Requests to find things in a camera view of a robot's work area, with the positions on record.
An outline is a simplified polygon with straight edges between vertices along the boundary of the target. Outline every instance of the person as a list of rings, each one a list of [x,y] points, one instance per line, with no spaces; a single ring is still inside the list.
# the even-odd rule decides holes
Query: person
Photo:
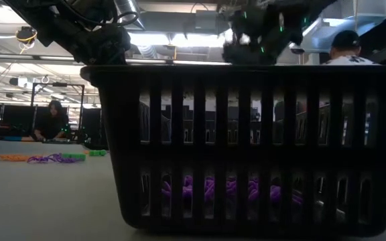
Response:
[[[49,113],[38,123],[34,130],[34,139],[56,139],[65,137],[63,131],[68,124],[68,116],[64,113],[62,105],[57,100],[52,100],[48,105]]]
[[[324,65],[375,65],[376,63],[360,57],[360,36],[351,30],[336,35],[330,50],[330,60]]]

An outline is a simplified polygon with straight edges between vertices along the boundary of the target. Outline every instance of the woman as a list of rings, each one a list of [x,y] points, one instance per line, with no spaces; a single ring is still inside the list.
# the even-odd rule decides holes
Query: woman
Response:
[[[43,139],[63,138],[63,131],[68,124],[68,116],[63,112],[62,105],[52,100],[48,105],[49,113],[43,117],[34,130],[34,137],[38,141]]]

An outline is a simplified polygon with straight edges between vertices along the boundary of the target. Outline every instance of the black cable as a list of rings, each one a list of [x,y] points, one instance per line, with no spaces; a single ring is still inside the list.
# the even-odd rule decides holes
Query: black cable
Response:
[[[193,7],[192,7],[192,9],[190,10],[190,13],[193,12],[193,8],[194,8],[197,4],[198,4],[198,3],[193,4]],[[209,11],[209,9],[205,6],[205,4],[203,4],[203,3],[199,3],[199,4],[201,4],[202,6],[204,6],[204,8],[205,8],[207,11]]]
[[[127,11],[125,13],[122,13],[120,15],[118,15],[115,20],[113,20],[112,23],[99,23],[97,21],[93,21],[93,20],[90,20],[90,19],[87,19],[85,18],[84,16],[82,16],[81,14],[77,13],[77,11],[75,11],[67,2],[65,2],[65,0],[60,0],[61,4],[63,4],[71,13],[73,13],[75,16],[77,16],[79,19],[87,22],[87,23],[90,23],[90,24],[94,24],[94,25],[98,25],[98,26],[104,26],[106,24],[115,24],[115,25],[118,25],[118,26],[126,26],[126,25],[129,25],[129,24],[132,24],[132,23],[135,23],[135,21],[137,21],[138,17],[139,17],[139,14],[137,12],[134,12],[134,11]],[[127,15],[134,15],[133,19],[129,20],[129,21],[126,21],[126,22],[123,22],[123,23],[117,23],[117,20],[119,20],[120,18],[124,17],[124,16],[127,16]]]

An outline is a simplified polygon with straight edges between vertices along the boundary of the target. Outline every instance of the metal frame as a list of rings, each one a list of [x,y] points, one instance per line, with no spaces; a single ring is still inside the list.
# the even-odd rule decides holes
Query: metal frame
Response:
[[[81,127],[81,120],[83,115],[83,102],[84,102],[84,85],[83,84],[67,84],[67,83],[48,83],[48,84],[42,84],[42,83],[33,83],[32,84],[32,96],[31,96],[31,106],[34,106],[34,98],[35,95],[38,94],[40,91],[35,92],[35,87],[37,85],[40,86],[53,86],[53,87],[68,87],[68,86],[79,86],[81,87],[81,99],[80,99],[80,119],[78,120],[78,126]]]

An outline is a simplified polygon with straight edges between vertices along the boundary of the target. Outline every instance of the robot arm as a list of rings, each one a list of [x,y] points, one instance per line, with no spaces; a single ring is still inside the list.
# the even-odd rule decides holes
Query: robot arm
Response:
[[[234,41],[224,47],[223,58],[232,64],[275,64],[290,43],[301,44],[302,28],[336,0],[269,0],[264,9],[244,6],[229,19]],[[77,62],[86,65],[126,64],[130,37],[123,25],[137,13],[117,15],[114,0],[5,0],[38,32],[45,46],[58,43]],[[119,22],[126,15],[131,21]],[[250,37],[248,45],[239,40]]]

